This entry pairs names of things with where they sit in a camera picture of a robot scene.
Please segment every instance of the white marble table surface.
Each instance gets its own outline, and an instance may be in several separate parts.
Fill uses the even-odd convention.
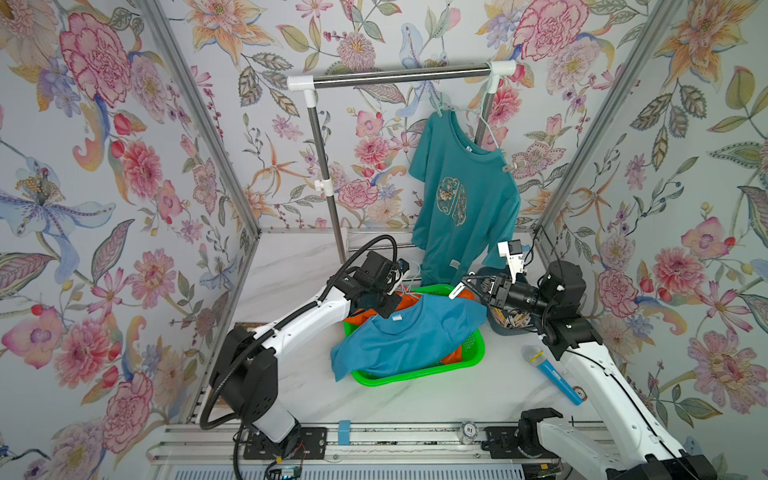
[[[370,235],[353,233],[349,243],[362,245]],[[410,235],[397,237],[408,243]],[[399,252],[407,260],[418,255],[418,249]],[[538,259],[535,264],[529,269],[531,278],[543,273]],[[233,321],[268,322],[289,313],[338,266],[331,233],[265,233]],[[481,333],[485,357],[477,366],[370,388],[352,376],[334,381],[329,353],[344,338],[343,326],[337,324],[281,361],[279,399],[301,422],[504,422],[517,420],[523,410],[546,406],[577,420],[599,419],[589,401],[574,406],[523,360],[524,345],[541,345],[535,334],[499,336],[487,323]],[[559,370],[574,385],[561,366]]]

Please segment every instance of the floral wallpaper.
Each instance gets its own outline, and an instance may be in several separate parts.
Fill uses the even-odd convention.
[[[324,227],[329,214],[301,94],[286,77],[515,59],[482,146],[505,152],[524,202],[546,208],[591,118],[621,73],[651,0],[185,0],[163,7],[200,76],[209,113],[259,221]],[[423,184],[407,174],[439,105],[480,108],[487,78],[319,93],[339,216],[351,228],[412,227]],[[462,112],[474,137],[478,115]]]
[[[132,0],[0,0],[2,478],[137,478],[196,398],[254,232],[166,67]]]
[[[637,394],[727,480],[768,476],[764,4],[684,3],[549,229]]]

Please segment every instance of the t-shirt sleeve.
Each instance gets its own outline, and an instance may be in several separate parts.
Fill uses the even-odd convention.
[[[419,146],[416,148],[416,153],[413,155],[411,161],[411,167],[408,169],[408,173],[411,174],[416,180],[426,181],[427,177],[427,157],[429,156],[429,144],[432,143],[432,117],[427,119],[426,125],[424,125],[424,132],[419,139]]]
[[[498,255],[498,243],[512,240],[519,210],[520,197],[518,195],[505,201],[502,205],[496,223],[491,225],[491,233],[488,238],[488,255],[485,257],[483,265],[504,268],[507,264],[507,260]]]

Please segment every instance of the black mounting plate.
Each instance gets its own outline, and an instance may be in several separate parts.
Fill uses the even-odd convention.
[[[557,458],[554,453],[536,449],[534,452],[523,452],[518,448],[517,427],[485,427],[488,440],[482,443],[482,449],[491,453],[491,458]]]
[[[299,443],[304,446],[293,456],[292,460],[323,460],[326,456],[326,441],[328,429],[324,428],[305,428],[299,430]],[[277,455],[272,449],[272,445],[266,439],[263,433],[254,435],[248,432],[244,460],[274,460]]]

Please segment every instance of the pink flower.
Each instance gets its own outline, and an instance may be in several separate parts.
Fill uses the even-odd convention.
[[[627,318],[637,312],[637,289],[632,279],[619,270],[609,268],[598,277],[600,300],[619,318]]]
[[[626,270],[633,253],[634,241],[623,235],[613,234],[600,245],[603,263],[614,270]]]
[[[525,152],[512,155],[512,162],[523,164],[524,167],[515,168],[512,176],[517,179],[533,177],[555,162],[563,158],[564,148],[552,148],[544,142],[536,141]]]
[[[560,114],[547,118],[547,135],[554,137],[563,130],[563,117]]]
[[[392,142],[395,144],[395,146],[392,147],[393,150],[402,150],[406,153],[408,153],[409,148],[414,148],[416,145],[419,144],[419,141],[416,140],[416,134],[411,134],[411,136],[408,137],[408,134],[406,132],[402,132],[400,134],[400,139],[398,139],[397,137],[392,137]]]
[[[61,55],[80,89],[110,107],[131,89],[131,64],[118,34],[89,13],[69,15],[69,31],[59,35]]]
[[[363,208],[379,198],[379,188],[368,180],[354,180],[339,189],[339,202],[347,207]]]
[[[354,72],[369,71],[376,63],[373,43],[362,33],[350,33],[342,38],[336,53],[342,63]]]
[[[379,118],[378,115],[371,115],[367,111],[357,112],[357,128],[355,132],[358,137],[365,137],[366,135],[376,135],[382,129],[384,125],[384,119]]]
[[[160,157],[143,141],[132,141],[123,153],[123,177],[141,198],[152,197],[163,178]]]
[[[123,269],[121,268],[118,268],[118,271],[114,276],[114,282],[112,281],[112,274],[106,272],[104,274],[104,286],[107,288],[103,289],[97,285],[91,289],[91,293],[99,298],[102,298],[103,300],[99,300],[98,302],[89,305],[88,313],[93,313],[96,310],[104,309],[104,312],[101,314],[102,318],[105,318],[107,315],[112,313],[113,305],[120,305],[123,303],[123,299],[117,298],[117,294],[120,293],[120,290],[123,289],[127,280],[128,278],[123,280]]]
[[[47,478],[89,478],[101,461],[103,439],[100,419],[76,422],[64,427],[53,441],[51,460],[45,466],[49,472]]]
[[[150,117],[162,121],[165,115],[165,84],[154,62],[134,55],[131,59],[131,93],[147,109]]]
[[[160,211],[160,217],[165,223],[171,223],[171,218],[181,213],[181,201],[176,195],[176,189],[170,180],[163,182],[163,186],[157,189],[155,195],[157,200],[157,209]]]
[[[61,338],[61,318],[54,307],[36,318],[24,319],[2,336],[2,344],[24,363],[40,369],[51,361]]]
[[[107,362],[111,346],[101,321],[85,319],[73,325],[61,341],[63,352],[56,356],[58,384],[73,389],[79,382],[90,382]]]
[[[205,205],[205,211],[210,215],[216,208],[216,169],[214,163],[209,158],[205,165],[200,165],[192,170],[194,175],[195,188],[192,198],[199,204]]]
[[[203,224],[197,220],[181,221],[181,236],[189,243],[195,243],[200,239]]]
[[[683,245],[702,258],[716,258],[728,254],[725,230],[717,217],[709,217],[680,238]]]
[[[710,282],[710,295],[705,295],[701,290],[696,289],[696,294],[701,301],[712,307],[707,310],[707,316],[712,318],[715,316],[715,313],[720,313],[720,318],[731,332],[736,333],[733,325],[738,326],[745,332],[749,332],[752,329],[752,326],[734,315],[746,315],[752,313],[752,310],[745,306],[727,306],[728,303],[733,302],[736,297],[739,296],[739,293],[736,290],[728,290],[722,297],[718,295],[717,290],[717,282]]]
[[[144,298],[142,306],[149,309],[157,306],[157,298],[166,296],[176,291],[174,280],[176,271],[171,270],[174,267],[174,259],[165,254],[165,249],[159,249],[152,252],[144,252],[143,262],[136,261],[134,268],[138,273],[134,273],[127,278],[127,282],[133,285],[131,292],[136,300]]]
[[[389,142],[384,137],[364,137],[355,147],[355,157],[364,164],[380,164],[389,154]]]
[[[600,45],[589,37],[570,44],[555,55],[547,67],[547,90],[562,90],[579,82],[600,54]]]
[[[139,436],[149,418],[152,393],[152,381],[142,372],[135,373],[130,382],[118,383],[101,420],[107,450],[120,453]]]
[[[760,383],[768,381],[768,370],[761,365],[752,365],[757,357],[751,348],[737,351],[739,337],[730,330],[725,336],[717,332],[704,334],[704,345],[697,339],[689,340],[688,356],[698,362],[694,369],[694,388],[705,395],[712,394],[712,400],[725,406],[725,394],[730,407],[738,413],[749,413],[759,403],[766,406],[766,390]]]
[[[190,72],[192,73],[192,77],[195,80],[195,83],[197,83],[198,87],[213,87],[214,84],[205,83],[210,79],[210,73],[207,71],[197,74],[197,65],[192,65],[190,67]]]
[[[581,32],[589,9],[582,0],[534,0],[515,30],[513,47],[534,61],[557,54]]]
[[[507,127],[491,127],[490,132],[486,130],[480,147],[487,151],[496,151],[498,147],[493,139],[495,138],[498,144],[502,144],[502,141],[507,137],[508,132],[509,129]]]
[[[692,293],[704,281],[704,265],[681,247],[661,249],[656,261],[656,278],[672,293]]]
[[[493,98],[493,107],[491,108],[491,114],[488,116],[488,123],[491,126],[506,123],[518,113],[520,103],[522,103],[522,100],[520,100],[517,90],[507,86],[499,88],[496,91],[496,96]]]
[[[333,7],[333,3],[324,2],[323,0],[301,0],[304,2],[304,5],[296,4],[296,10],[299,12],[306,12],[304,15],[301,15],[301,18],[306,18],[312,14],[314,14],[317,18],[320,18],[320,11],[327,10],[331,7]]]
[[[300,131],[296,125],[288,121],[288,118],[283,118],[277,115],[276,119],[272,120],[272,123],[272,128],[275,130],[275,133],[280,136],[280,138],[283,138],[283,135],[285,135],[288,140],[293,140],[294,137],[300,137],[301,135],[304,135],[304,133],[302,133],[302,131]]]

